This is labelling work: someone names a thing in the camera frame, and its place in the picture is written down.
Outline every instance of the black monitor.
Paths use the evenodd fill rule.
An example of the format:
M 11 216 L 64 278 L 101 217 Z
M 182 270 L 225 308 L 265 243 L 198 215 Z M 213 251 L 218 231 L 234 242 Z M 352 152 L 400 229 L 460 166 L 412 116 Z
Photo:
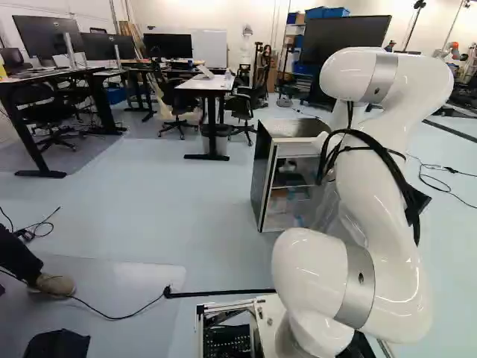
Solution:
M 165 58 L 192 58 L 190 34 L 144 34 L 149 56 Z
M 134 42 L 131 36 L 111 34 L 91 34 L 82 32 L 84 54 L 87 60 L 115 60 L 114 45 L 119 47 L 119 57 L 122 60 L 136 58 Z
M 55 55 L 66 54 L 65 32 L 71 37 L 73 51 L 83 51 L 80 30 L 73 19 L 13 15 L 13 21 L 30 57 L 50 60 Z
M 322 65 L 346 47 L 381 47 L 391 15 L 310 19 L 306 22 L 300 62 Z

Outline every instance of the black office chair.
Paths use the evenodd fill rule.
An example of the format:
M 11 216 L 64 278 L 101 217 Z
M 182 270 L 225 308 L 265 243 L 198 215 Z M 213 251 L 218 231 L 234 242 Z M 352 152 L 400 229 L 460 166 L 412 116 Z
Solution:
M 65 120 L 75 115 L 76 108 L 66 104 L 63 98 L 56 96 L 48 84 L 33 84 L 29 87 L 20 87 L 13 94 L 16 106 L 22 107 L 20 113 L 27 125 L 35 125 L 36 130 L 48 131 L 48 136 L 36 144 L 40 151 L 44 152 L 52 145 L 61 145 L 76 151 L 76 146 L 67 142 L 66 139 L 83 138 L 83 134 L 71 135 L 76 130 L 70 126 L 62 126 Z
M 240 125 L 233 125 L 232 126 L 232 133 L 230 136 L 235 136 L 239 133 L 245 133 L 247 136 L 248 146 L 251 147 L 253 145 L 252 139 L 250 138 L 250 132 L 256 133 L 256 129 L 253 125 L 249 125 L 248 121 L 253 118 L 253 108 L 251 105 L 251 98 L 249 95 L 245 95 L 243 93 L 237 93 L 233 96 L 235 101 L 231 101 L 229 103 L 228 110 L 232 111 L 232 117 L 238 119 L 238 122 L 245 121 L 245 124 Z
M 192 96 L 185 93 L 178 94 L 174 88 L 184 82 L 183 78 L 165 78 L 160 70 L 160 64 L 154 62 L 154 77 L 156 78 L 157 85 L 164 93 L 162 101 L 168 106 L 172 107 L 172 115 L 176 116 L 174 122 L 164 122 L 162 129 L 157 133 L 157 136 L 161 137 L 162 133 L 169 132 L 172 129 L 177 128 L 180 132 L 180 139 L 184 140 L 186 137 L 183 132 L 183 128 L 194 128 L 199 130 L 198 125 L 191 125 L 187 120 L 179 120 L 179 116 L 184 113 L 193 112 L 199 105 L 199 101 Z
M 26 63 L 23 60 L 22 53 L 16 47 L 0 48 L 0 55 L 3 57 L 5 71 L 9 76 L 33 67 L 31 63 Z
M 252 88 L 244 87 L 244 86 L 236 87 L 237 93 L 250 96 L 251 108 L 254 110 L 268 107 L 267 81 L 268 81 L 269 73 L 270 73 L 270 63 L 268 63 L 268 65 L 266 66 L 257 68 L 256 83 L 254 87 Z M 235 104 L 233 103 L 235 101 L 241 101 L 241 100 L 238 100 L 237 98 L 233 98 L 233 97 L 227 99 L 225 102 L 225 109 L 235 107 Z

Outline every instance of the person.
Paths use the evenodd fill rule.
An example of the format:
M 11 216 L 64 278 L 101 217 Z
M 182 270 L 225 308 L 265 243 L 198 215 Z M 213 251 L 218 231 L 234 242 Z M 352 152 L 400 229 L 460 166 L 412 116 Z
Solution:
M 42 272 L 43 262 L 25 244 L 0 224 L 0 267 L 20 281 L 25 281 L 32 292 L 55 296 L 71 296 L 75 282 L 67 276 Z
M 396 43 L 393 40 L 391 40 L 388 43 L 388 45 L 385 47 L 386 52 L 392 52 L 394 45 L 396 45 Z

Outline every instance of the power cord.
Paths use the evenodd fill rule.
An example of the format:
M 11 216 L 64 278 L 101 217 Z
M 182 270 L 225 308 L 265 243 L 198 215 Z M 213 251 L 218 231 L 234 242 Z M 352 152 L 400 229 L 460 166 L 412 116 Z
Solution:
M 419 180 L 424 183 L 425 185 L 427 186 L 430 186 L 432 189 L 436 189 L 438 192 L 445 192 L 446 194 L 449 194 L 449 195 L 452 195 L 453 197 L 457 198 L 461 203 L 467 205 L 468 207 L 472 207 L 473 209 L 477 209 L 477 206 L 474 206 L 472 204 L 469 204 L 467 203 L 465 200 L 463 200 L 462 198 L 460 198 L 459 196 L 457 196 L 456 194 L 454 194 L 452 192 L 452 188 L 449 184 L 447 183 L 444 183 L 442 180 L 440 179 L 437 179 L 435 177 L 432 177 L 431 175 L 428 175 L 428 174 L 423 174 L 423 169 L 428 169 L 428 170 L 438 170 L 439 172 L 449 172 L 449 173 L 452 173 L 452 174 L 460 174 L 460 175 L 466 175 L 468 177 L 473 177 L 473 178 L 477 178 L 477 175 L 474 175 L 474 174 L 470 174 L 470 173 L 463 173 L 463 172 L 460 172 L 454 168 L 451 168 L 450 166 L 440 166 L 438 164 L 428 164 L 428 163 L 423 163 L 423 161 L 418 158 L 418 157 L 415 157 L 414 155 L 411 155 L 409 153 L 406 153 L 409 157 L 411 158 L 414 158 L 415 160 L 417 160 L 419 162 Z M 443 189 L 442 188 L 439 188 L 435 185 L 432 185 L 430 184 L 428 181 L 426 181 L 424 178 L 428 178 L 428 179 L 431 179 L 431 180 L 434 180 L 436 183 L 439 183 L 439 184 L 442 184 L 443 185 Z
M 308 116 L 308 117 L 312 117 L 312 118 L 321 120 L 321 117 L 316 116 L 316 115 L 314 115 L 314 114 L 305 113 L 305 112 L 303 112 L 302 110 L 298 110 L 297 108 L 292 108 L 292 107 L 290 107 L 290 109 L 291 109 L 291 110 L 294 110 L 294 111 L 297 112 L 297 113 L 304 114 L 305 116 Z
M 23 280 L 19 280 L 17 277 L 15 277 L 14 274 L 11 274 L 10 272 L 8 271 L 4 271 L 0 268 L 0 272 L 4 273 L 4 274 L 7 274 L 8 276 L 10 277 L 13 277 L 15 280 L 25 284 L 26 286 L 28 286 L 28 284 L 23 281 Z M 138 315 L 140 314 L 142 311 L 144 311 L 146 308 L 148 308 L 149 306 L 155 304 L 158 300 L 160 300 L 162 297 L 164 297 L 164 293 L 162 293 L 158 298 L 156 298 L 155 300 L 149 302 L 148 304 L 146 304 L 145 306 L 143 306 L 142 308 L 140 308 L 139 310 L 135 311 L 134 313 L 131 313 L 129 315 L 123 315 L 123 316 L 119 316 L 119 317 L 113 317 L 111 315 L 107 315 L 106 313 L 102 313 L 102 311 L 100 310 L 97 310 L 96 308 L 94 308 L 93 306 L 91 306 L 90 304 L 88 304 L 87 302 L 85 302 L 84 300 L 82 300 L 81 298 L 78 298 L 78 297 L 75 297 L 75 296 L 71 296 L 71 295 L 66 295 L 66 296 L 58 296 L 58 295 L 51 295 L 51 296 L 54 296 L 54 297 L 64 297 L 64 298 L 71 298 L 75 301 L 78 301 L 82 304 L 84 304 L 86 307 L 88 307 L 91 311 L 94 311 L 96 312 L 97 314 L 101 315 L 102 317 L 104 317 L 105 319 L 109 319 L 110 321 L 121 321 L 123 319 L 127 319 L 127 318 L 131 318 L 131 317 L 134 317 L 135 315 Z
M 45 237 L 47 235 L 49 235 L 51 232 L 53 232 L 53 229 L 54 229 L 54 225 L 49 222 L 48 220 L 54 215 L 56 214 L 59 210 L 61 209 L 61 207 L 57 207 L 56 210 L 51 213 L 50 215 L 48 215 L 46 218 L 44 218 L 41 222 L 37 222 L 35 224 L 32 224 L 32 225 L 28 225 L 28 226 L 25 226 L 23 227 L 22 229 L 18 229 L 18 230 L 15 230 L 14 226 L 13 226 L 13 222 L 12 220 L 10 219 L 10 217 L 5 213 L 5 211 L 3 210 L 2 207 L 0 207 L 0 212 L 1 214 L 7 218 L 8 222 L 10 223 L 10 232 L 13 233 L 13 235 L 15 235 L 16 237 L 18 238 L 22 238 L 24 239 L 26 242 L 31 242 L 32 240 L 34 240 L 35 238 L 37 237 Z M 50 227 L 50 230 L 49 232 L 47 233 L 44 233 L 44 234 L 41 234 L 39 235 L 37 233 L 37 231 L 43 227 L 44 225 L 46 226 L 49 226 Z

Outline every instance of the black cable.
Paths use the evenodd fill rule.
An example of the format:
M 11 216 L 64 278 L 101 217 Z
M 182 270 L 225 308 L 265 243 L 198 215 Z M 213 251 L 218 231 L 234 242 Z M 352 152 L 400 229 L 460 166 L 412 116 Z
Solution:
M 28 286 L 28 284 L 23 281 L 23 280 L 19 280 L 15 275 L 11 274 L 10 272 L 8 271 L 5 271 L 5 270 L 2 270 L 0 268 L 0 272 L 4 273 L 4 274 L 7 274 L 8 276 L 10 277 L 13 277 L 15 280 L 25 284 L 26 286 Z M 47 295 L 51 295 L 51 296 L 54 296 L 54 297 L 58 297 L 58 295 L 52 295 L 52 294 L 48 294 L 46 292 L 42 292 L 42 293 L 45 293 Z M 75 296 L 71 296 L 71 295 L 66 295 L 66 296 L 60 296 L 60 297 L 64 297 L 64 298 L 72 298 L 73 300 L 76 300 L 78 302 L 81 302 L 82 304 L 84 304 L 86 307 L 88 307 L 90 310 L 96 312 L 97 314 L 105 317 L 106 319 L 109 319 L 110 321 L 121 321 L 122 319 L 127 319 L 127 318 L 131 318 L 131 317 L 134 317 L 135 315 L 138 315 L 140 314 L 140 312 L 144 311 L 146 308 L 148 308 L 149 306 L 151 306 L 152 304 L 155 304 L 158 300 L 160 300 L 162 297 L 164 296 L 164 293 L 162 293 L 158 298 L 156 298 L 155 300 L 149 302 L 148 304 L 146 304 L 144 307 L 140 308 L 139 310 L 135 311 L 134 313 L 131 313 L 129 315 L 123 315 L 123 316 L 120 316 L 120 317 L 112 317 L 110 315 L 107 315 L 105 313 L 102 313 L 100 310 L 97 310 L 96 308 L 94 308 L 93 306 L 91 306 L 90 304 L 88 304 L 87 302 L 83 301 L 81 298 L 78 298 L 78 297 L 75 297 Z
M 321 120 L 321 117 L 316 116 L 316 115 L 314 115 L 314 114 L 305 113 L 305 112 L 303 112 L 302 110 L 298 110 L 297 108 L 292 108 L 292 107 L 290 107 L 290 109 L 291 109 L 291 110 L 294 110 L 294 111 L 297 112 L 297 113 L 304 114 L 305 116 L 308 116 L 308 117 L 312 117 L 312 118 L 316 118 L 316 119 Z
M 158 298 L 156 298 L 155 300 L 149 302 L 148 304 L 146 304 L 143 308 L 140 308 L 139 310 L 135 311 L 134 313 L 131 313 L 130 315 L 123 315 L 122 317 L 112 317 L 110 315 L 107 315 L 105 313 L 102 313 L 100 310 L 97 310 L 96 308 L 94 308 L 93 306 L 91 306 L 90 304 L 88 304 L 87 302 L 83 301 L 82 299 L 78 298 L 78 297 L 75 297 L 75 296 L 66 296 L 68 298 L 72 298 L 73 300 L 76 300 L 78 302 L 81 302 L 82 304 L 84 304 L 86 307 L 88 307 L 90 310 L 96 312 L 97 314 L 99 315 L 102 315 L 103 317 L 105 317 L 106 319 L 109 319 L 110 321 L 121 321 L 122 319 L 127 319 L 127 318 L 131 318 L 131 317 L 134 317 L 135 315 L 138 315 L 140 314 L 140 312 L 144 311 L 146 308 L 148 308 L 149 306 L 151 306 L 152 304 L 155 304 L 158 300 L 160 300 L 162 297 L 164 296 L 164 294 L 162 293 Z
M 1 212 L 1 214 L 2 214 L 5 218 L 7 218 L 8 222 L 10 222 L 10 232 L 12 233 L 12 232 L 13 232 L 13 223 L 12 223 L 12 220 L 10 219 L 10 217 L 9 217 L 7 214 L 5 214 L 5 211 L 3 211 L 3 208 L 2 208 L 2 207 L 0 207 L 0 212 Z
M 165 298 L 189 298 L 189 297 L 206 297 L 206 296 L 222 296 L 222 295 L 251 295 L 260 293 L 276 293 L 275 289 L 230 289 L 226 291 L 202 291 L 202 292 L 171 292 L 171 287 L 164 288 L 162 293 Z
M 464 199 L 462 199 L 458 195 L 454 194 L 452 192 L 452 187 L 449 184 L 443 182 L 440 179 L 432 177 L 431 175 L 423 174 L 423 169 L 425 168 L 425 169 L 428 169 L 428 170 L 437 170 L 439 172 L 449 172 L 449 173 L 452 173 L 452 174 L 466 175 L 468 177 L 473 177 L 473 178 L 477 178 L 477 175 L 470 174 L 470 173 L 463 173 L 463 172 L 460 172 L 458 170 L 455 170 L 455 169 L 451 168 L 450 166 L 440 166 L 438 164 L 423 163 L 423 161 L 419 157 L 415 157 L 414 155 L 411 155 L 409 153 L 406 153 L 406 154 L 409 157 L 414 158 L 415 160 L 417 160 L 419 162 L 420 165 L 419 165 L 418 178 L 422 183 L 424 183 L 427 186 L 430 186 L 432 189 L 435 189 L 438 192 L 445 192 L 446 194 L 452 195 L 454 198 L 458 199 L 461 203 L 467 205 L 468 207 L 472 207 L 473 209 L 477 209 L 477 206 L 467 203 Z M 424 180 L 424 178 L 428 178 L 428 179 L 434 180 L 435 182 L 437 182 L 439 184 L 442 184 L 444 189 L 439 188 L 435 185 L 432 185 L 428 181 Z
M 381 160 L 384 162 L 384 164 L 388 167 L 389 172 L 393 176 L 393 179 L 396 182 L 396 185 L 399 187 L 402 193 L 402 196 L 405 200 L 405 204 L 406 204 L 405 214 L 408 219 L 408 222 L 410 222 L 413 226 L 414 242 L 416 243 L 416 245 L 419 245 L 420 218 L 419 218 L 419 213 L 417 211 L 417 206 L 414 203 L 414 196 L 413 196 L 413 193 L 411 192 L 411 187 L 406 182 L 404 175 L 399 169 L 399 166 L 396 164 L 394 159 L 388 153 L 388 150 L 385 147 L 383 147 L 372 136 L 370 136 L 369 134 L 366 134 L 365 132 L 357 131 L 356 129 L 340 129 L 337 131 L 333 131 L 325 139 L 323 143 L 323 147 L 321 149 L 321 153 L 328 152 L 329 141 L 336 134 L 348 134 L 360 139 L 362 142 L 367 144 L 373 151 L 375 151 L 379 155 Z M 331 156 L 331 159 L 329 158 L 329 155 L 326 157 L 324 155 L 320 156 L 320 163 L 318 166 L 318 174 L 317 174 L 318 185 L 321 185 L 323 179 L 327 176 L 328 171 L 333 167 L 334 160 L 336 160 L 336 158 L 339 155 L 339 149 L 337 150 L 336 148 L 332 150 L 333 155 Z
M 44 218 L 41 222 L 37 222 L 35 224 L 32 224 L 32 225 L 28 225 L 28 226 L 25 226 L 24 228 L 22 229 L 19 229 L 17 231 L 15 231 L 15 234 L 17 236 L 22 236 L 23 239 L 26 241 L 26 242 L 30 242 L 32 241 L 33 239 L 35 239 L 36 237 L 45 237 L 47 235 L 49 235 L 53 230 L 54 230 L 54 225 L 49 222 L 48 220 L 54 215 L 56 214 L 59 210 L 61 209 L 61 207 L 57 207 L 56 210 L 51 213 L 50 215 L 48 215 L 46 218 Z M 47 233 L 44 233 L 42 235 L 38 235 L 37 234 L 37 231 L 38 229 L 40 229 L 43 225 L 48 225 L 50 227 L 50 231 L 47 232 Z
M 32 224 L 32 225 L 28 225 L 28 226 L 25 226 L 21 229 L 18 229 L 18 230 L 15 230 L 14 226 L 13 226 L 13 222 L 12 220 L 10 219 L 10 217 L 5 213 L 5 211 L 3 210 L 2 207 L 0 207 L 0 212 L 1 214 L 7 218 L 8 222 L 10 223 L 10 232 L 13 233 L 16 237 L 22 237 L 26 242 L 30 242 L 31 240 L 35 239 L 36 237 L 45 237 L 47 235 L 49 235 L 53 229 L 54 229 L 54 225 L 51 223 L 51 222 L 48 222 L 48 220 L 58 212 L 58 210 L 60 210 L 61 207 L 57 207 L 56 210 L 51 213 L 50 215 L 48 215 L 46 218 L 44 218 L 41 222 L 37 222 L 35 224 Z M 47 233 L 44 233 L 42 235 L 38 235 L 37 234 L 37 231 L 38 229 L 40 229 L 43 225 L 48 225 L 50 227 L 50 231 L 47 232 Z

